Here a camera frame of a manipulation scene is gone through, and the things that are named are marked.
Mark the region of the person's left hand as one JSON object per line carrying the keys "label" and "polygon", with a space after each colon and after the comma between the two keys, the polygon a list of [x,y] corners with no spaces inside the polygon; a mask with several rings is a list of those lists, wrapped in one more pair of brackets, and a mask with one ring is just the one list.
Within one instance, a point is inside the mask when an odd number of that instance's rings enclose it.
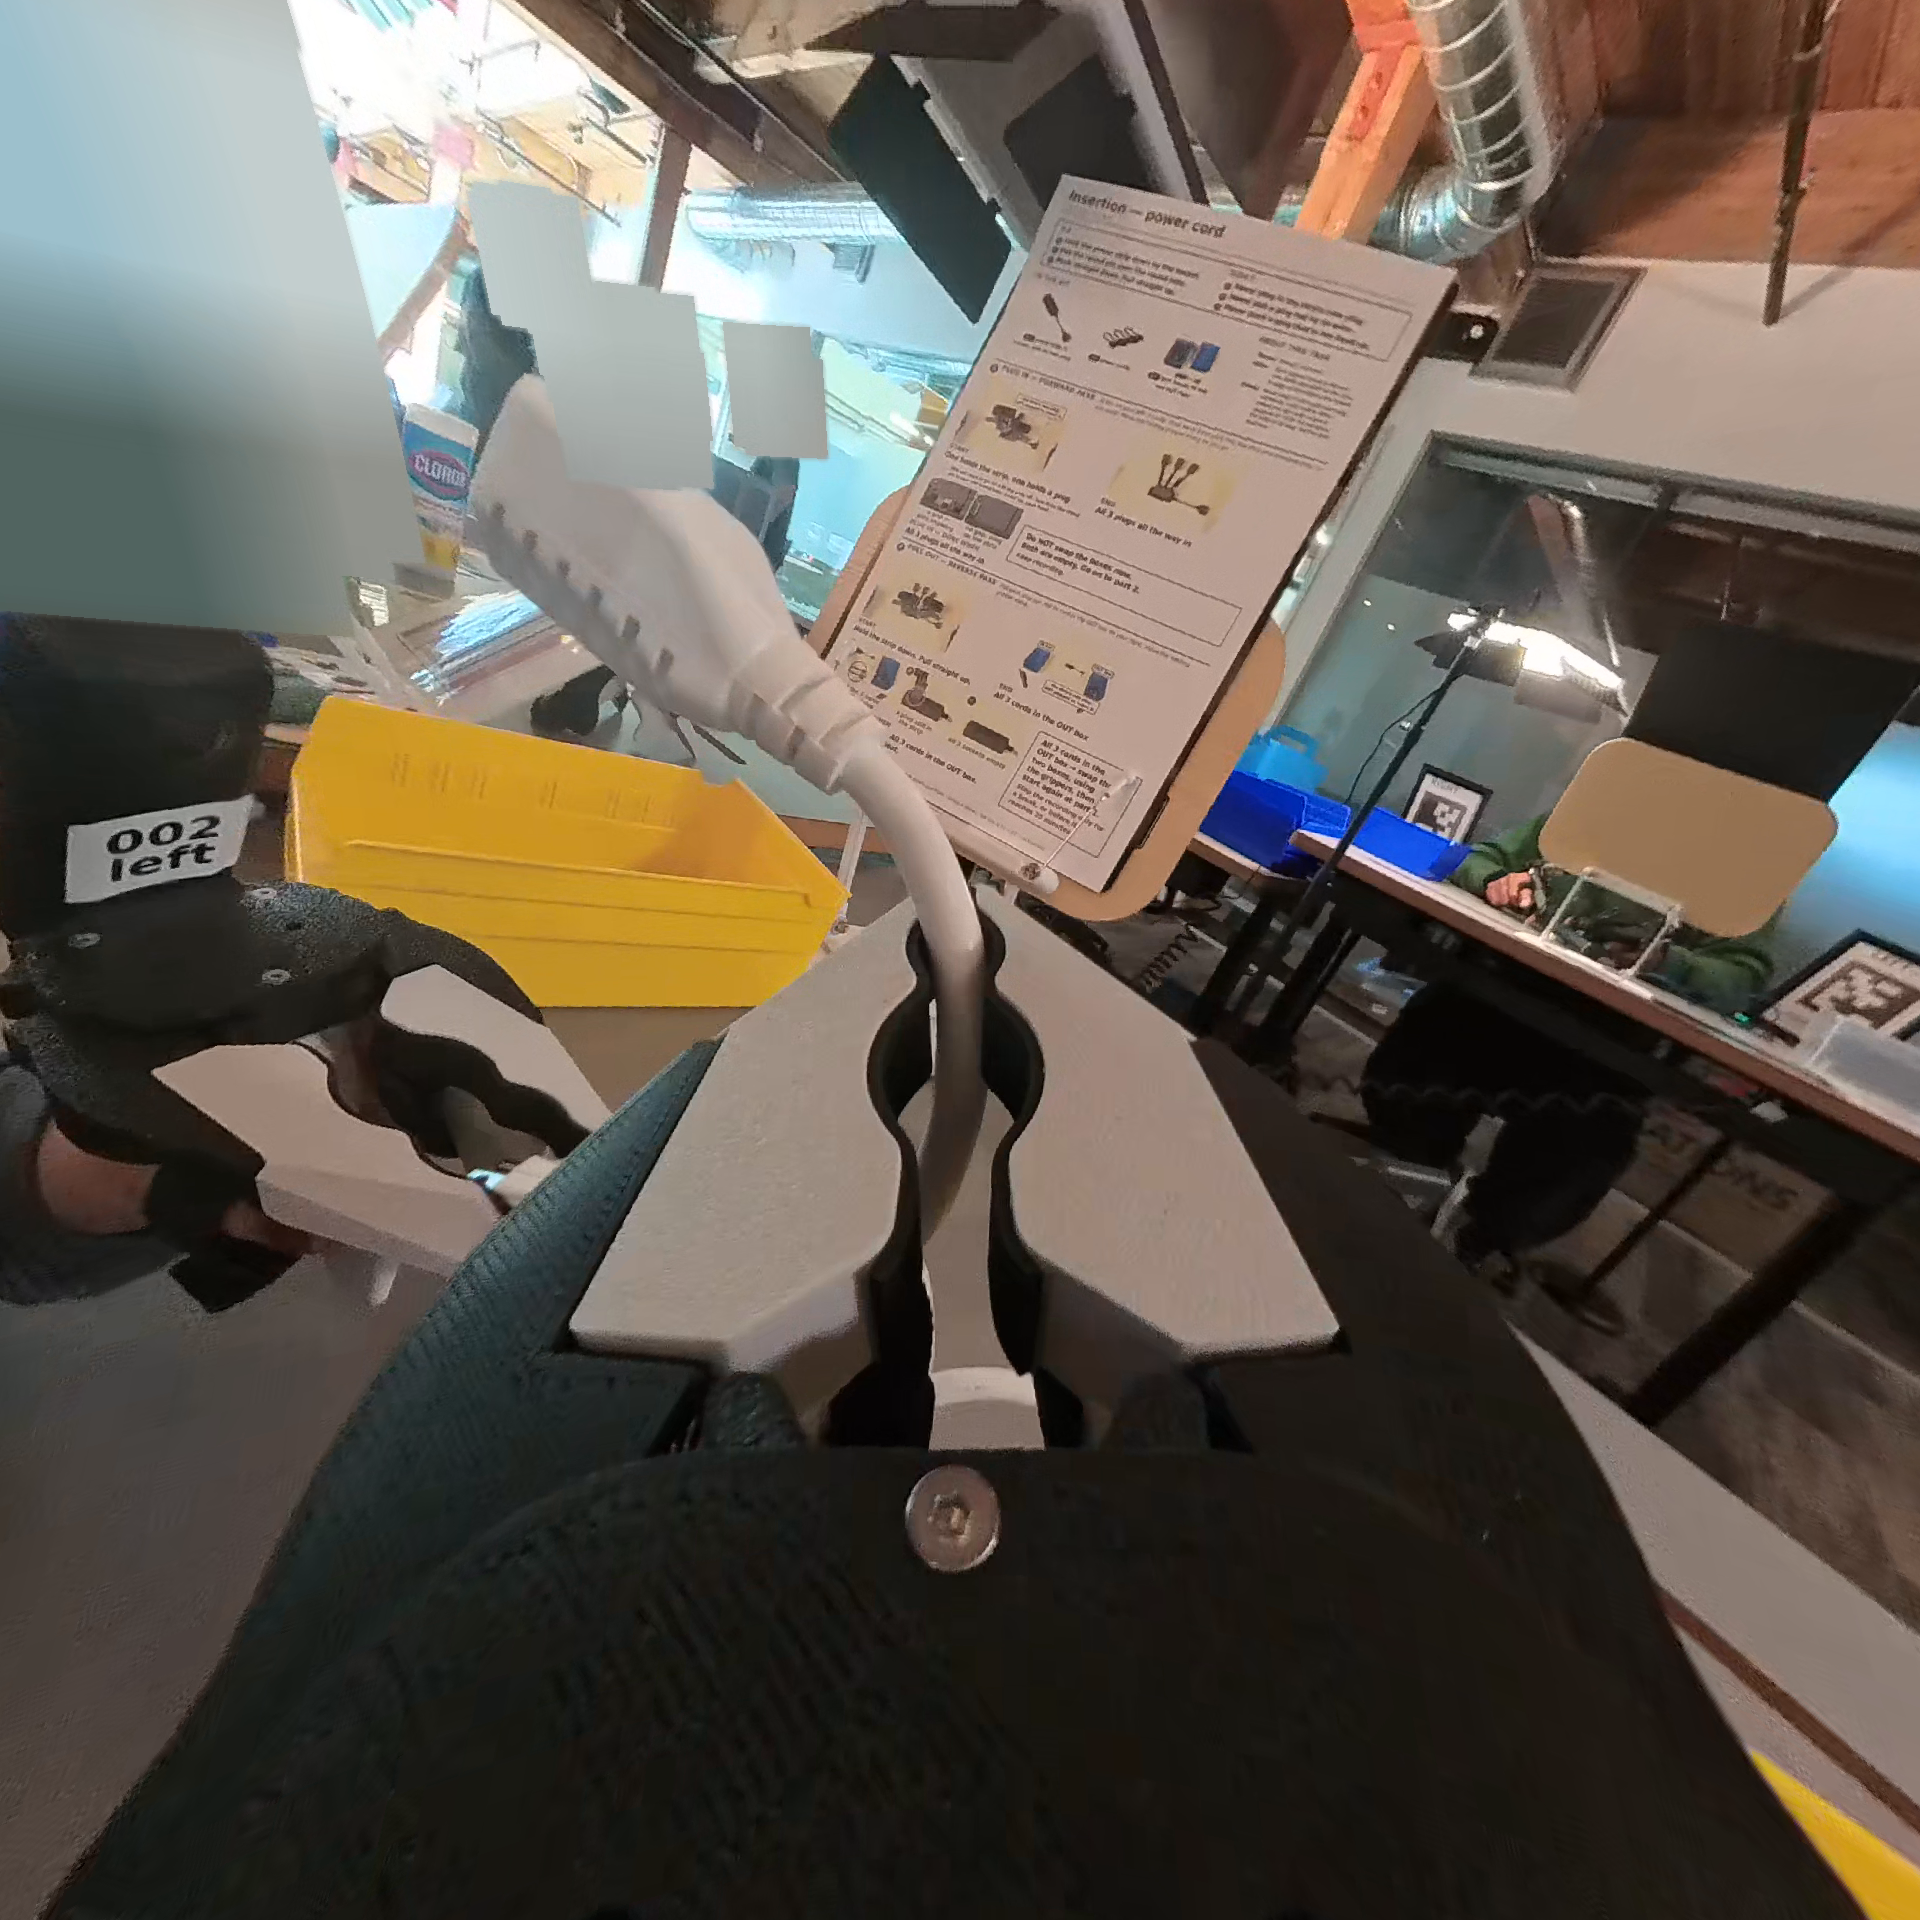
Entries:
{"label": "person's left hand", "polygon": [[[155,1181],[155,1166],[89,1155],[54,1121],[43,1125],[33,1149],[32,1183],[47,1218],[83,1238],[155,1233]],[[265,1216],[252,1203],[231,1205],[211,1239],[259,1247],[277,1258],[303,1258],[311,1251],[309,1238]]]}

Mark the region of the long work table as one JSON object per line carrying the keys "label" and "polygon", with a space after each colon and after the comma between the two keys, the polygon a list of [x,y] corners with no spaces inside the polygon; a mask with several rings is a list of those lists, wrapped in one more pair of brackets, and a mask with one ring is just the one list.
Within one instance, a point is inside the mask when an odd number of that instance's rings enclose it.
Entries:
{"label": "long work table", "polygon": [[1243,1041],[1270,1063],[1300,1031],[1357,942],[1401,953],[1424,977],[1499,1002],[1540,1039],[1631,1080],[1703,1121],[1721,1149],[1749,1149],[1827,1193],[1827,1205],[1633,1389],[1613,1399],[1654,1429],[1768,1334],[1916,1195],[1916,1121],[1880,1111],[1798,1063],[1787,1048],[1640,979],[1571,953],[1521,919],[1444,880],[1424,880],[1319,832],[1296,832],[1327,890],[1303,911],[1312,942],[1284,970],[1265,1019]]}

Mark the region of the person's left forearm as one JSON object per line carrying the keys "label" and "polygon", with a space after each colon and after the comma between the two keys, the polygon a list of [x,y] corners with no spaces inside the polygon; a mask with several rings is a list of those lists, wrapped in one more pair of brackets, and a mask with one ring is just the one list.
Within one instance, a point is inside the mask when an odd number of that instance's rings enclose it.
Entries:
{"label": "person's left forearm", "polygon": [[67,1176],[71,1143],[52,1123],[39,1080],[4,1057],[1,1065],[1,1298],[52,1306],[91,1293],[83,1231],[60,1213],[47,1183]]}

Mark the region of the black office chair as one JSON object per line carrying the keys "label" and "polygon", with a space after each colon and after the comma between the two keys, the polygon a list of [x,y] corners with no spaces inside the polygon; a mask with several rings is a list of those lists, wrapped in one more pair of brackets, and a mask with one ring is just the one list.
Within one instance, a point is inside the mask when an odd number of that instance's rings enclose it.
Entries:
{"label": "black office chair", "polygon": [[1368,1138],[1457,1170],[1473,1127],[1495,1143],[1452,1216],[1453,1258],[1513,1290],[1521,1265],[1577,1231],[1631,1163],[1648,1096],[1448,984],[1421,985],[1359,1073]]}

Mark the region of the framed fiducial marker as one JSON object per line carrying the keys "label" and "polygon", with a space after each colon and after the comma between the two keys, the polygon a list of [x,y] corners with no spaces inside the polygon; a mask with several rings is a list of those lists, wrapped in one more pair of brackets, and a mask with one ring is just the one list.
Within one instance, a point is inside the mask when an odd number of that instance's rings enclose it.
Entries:
{"label": "framed fiducial marker", "polygon": [[1469,848],[1478,839],[1493,795],[1486,784],[1427,763],[1407,792],[1401,819],[1456,848]]}
{"label": "framed fiducial marker", "polygon": [[1857,1024],[1885,1041],[1917,1031],[1917,952],[1856,930],[1797,970],[1751,1016],[1757,1031],[1811,1049],[1837,1024]]}

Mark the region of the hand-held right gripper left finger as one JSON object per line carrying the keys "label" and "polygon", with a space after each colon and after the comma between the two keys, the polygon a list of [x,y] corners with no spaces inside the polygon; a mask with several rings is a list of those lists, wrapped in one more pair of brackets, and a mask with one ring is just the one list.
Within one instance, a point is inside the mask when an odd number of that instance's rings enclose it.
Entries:
{"label": "hand-held right gripper left finger", "polygon": [[873,1088],[888,1018],[923,1039],[896,906],[719,1039],[572,1320],[587,1353],[773,1379],[801,1421],[929,1331],[915,1146]]}

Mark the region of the studio light on stand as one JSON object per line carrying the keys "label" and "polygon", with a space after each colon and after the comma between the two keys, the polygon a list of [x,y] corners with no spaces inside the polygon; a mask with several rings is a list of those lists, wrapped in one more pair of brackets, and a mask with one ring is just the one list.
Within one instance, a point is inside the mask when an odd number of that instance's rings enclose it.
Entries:
{"label": "studio light on stand", "polygon": [[1342,858],[1353,848],[1368,815],[1399,778],[1404,761],[1424,742],[1429,726],[1456,683],[1484,681],[1513,688],[1531,703],[1545,694],[1568,695],[1573,714],[1587,718],[1597,714],[1627,715],[1624,678],[1613,664],[1603,664],[1568,640],[1519,627],[1493,611],[1456,614],[1439,631],[1420,639],[1415,645],[1433,662],[1439,681],[1397,721],[1399,743],[1391,757],[1382,761],[1379,778],[1364,792],[1350,789],[1348,822],[1332,850],[1321,858],[1319,872],[1300,901],[1286,915],[1279,935],[1283,949],[1291,946],[1300,928],[1319,922]]}

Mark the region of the wall air vent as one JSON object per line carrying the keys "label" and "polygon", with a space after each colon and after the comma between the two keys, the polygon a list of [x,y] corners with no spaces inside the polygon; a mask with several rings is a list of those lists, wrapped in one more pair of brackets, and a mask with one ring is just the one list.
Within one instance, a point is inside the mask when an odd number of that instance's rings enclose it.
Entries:
{"label": "wall air vent", "polygon": [[1571,393],[1643,275],[1637,263],[1540,263],[1525,277],[1472,375],[1539,393]]}

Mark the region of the printed instruction sheet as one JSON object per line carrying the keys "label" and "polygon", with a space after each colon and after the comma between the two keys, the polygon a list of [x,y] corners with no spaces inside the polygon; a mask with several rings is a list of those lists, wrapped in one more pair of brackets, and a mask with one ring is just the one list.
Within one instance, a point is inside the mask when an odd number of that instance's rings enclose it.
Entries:
{"label": "printed instruction sheet", "polygon": [[945,822],[1104,890],[1456,273],[1064,179],[816,631]]}

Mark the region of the black hanging panel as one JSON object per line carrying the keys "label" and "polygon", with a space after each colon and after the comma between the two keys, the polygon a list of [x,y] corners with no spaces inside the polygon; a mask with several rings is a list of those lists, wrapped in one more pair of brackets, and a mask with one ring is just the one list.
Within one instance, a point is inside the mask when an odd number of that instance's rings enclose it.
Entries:
{"label": "black hanging panel", "polygon": [[927,114],[926,90],[878,56],[831,118],[828,147],[958,311],[983,320],[1013,243]]}

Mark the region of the silver ventilation duct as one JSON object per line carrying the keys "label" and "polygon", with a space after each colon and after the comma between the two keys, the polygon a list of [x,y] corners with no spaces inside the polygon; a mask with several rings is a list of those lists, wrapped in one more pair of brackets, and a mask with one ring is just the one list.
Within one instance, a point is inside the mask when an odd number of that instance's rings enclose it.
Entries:
{"label": "silver ventilation duct", "polygon": [[1447,160],[1399,185],[1375,250],[1456,266],[1525,221],[1558,173],[1565,120],[1547,77],[1539,6],[1407,2]]}

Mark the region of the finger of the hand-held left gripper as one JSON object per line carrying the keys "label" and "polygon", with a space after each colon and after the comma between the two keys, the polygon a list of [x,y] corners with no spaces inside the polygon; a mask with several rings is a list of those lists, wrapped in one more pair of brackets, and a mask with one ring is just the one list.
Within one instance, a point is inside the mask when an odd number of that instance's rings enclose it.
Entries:
{"label": "finger of the hand-held left gripper", "polygon": [[381,1309],[398,1280],[446,1280],[544,1181],[542,1041],[390,1041],[390,1096],[348,1093],[323,1041],[219,1046],[155,1070],[243,1151],[268,1221],[316,1243],[342,1293]]}
{"label": "finger of the hand-held left gripper", "polygon": [[365,1119],[431,1163],[565,1162],[607,1104],[539,1016],[421,967],[365,1019]]}

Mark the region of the white wipes canister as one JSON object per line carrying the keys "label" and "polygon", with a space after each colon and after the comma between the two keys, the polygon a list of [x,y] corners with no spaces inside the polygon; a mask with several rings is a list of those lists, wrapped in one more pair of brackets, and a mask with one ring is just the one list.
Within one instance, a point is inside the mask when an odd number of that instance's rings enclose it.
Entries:
{"label": "white wipes canister", "polygon": [[477,432],[421,402],[400,408],[400,458],[416,507],[421,563],[431,586],[452,589],[469,519]]}

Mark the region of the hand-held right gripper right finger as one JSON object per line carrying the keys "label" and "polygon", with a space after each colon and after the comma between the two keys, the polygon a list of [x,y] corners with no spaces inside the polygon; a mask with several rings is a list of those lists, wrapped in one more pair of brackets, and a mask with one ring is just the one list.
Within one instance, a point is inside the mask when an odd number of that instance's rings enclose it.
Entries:
{"label": "hand-held right gripper right finger", "polygon": [[1107,1421],[1140,1382],[1331,1353],[1332,1306],[1195,1043],[1004,896],[983,1070],[990,1298],[1041,1421]]}

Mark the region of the blue plastic bin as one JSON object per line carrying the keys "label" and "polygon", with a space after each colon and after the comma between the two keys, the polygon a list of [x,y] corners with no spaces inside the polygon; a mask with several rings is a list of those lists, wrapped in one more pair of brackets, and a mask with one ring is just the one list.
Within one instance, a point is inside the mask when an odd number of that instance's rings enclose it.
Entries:
{"label": "blue plastic bin", "polygon": [[1350,839],[1353,850],[1415,880],[1447,882],[1469,858],[1472,843],[1457,843],[1420,823],[1372,808]]}
{"label": "blue plastic bin", "polygon": [[1350,805],[1321,792],[1325,768],[1316,743],[1296,727],[1259,731],[1233,763],[1197,838],[1270,874],[1304,870],[1291,846],[1296,832],[1344,834]]}

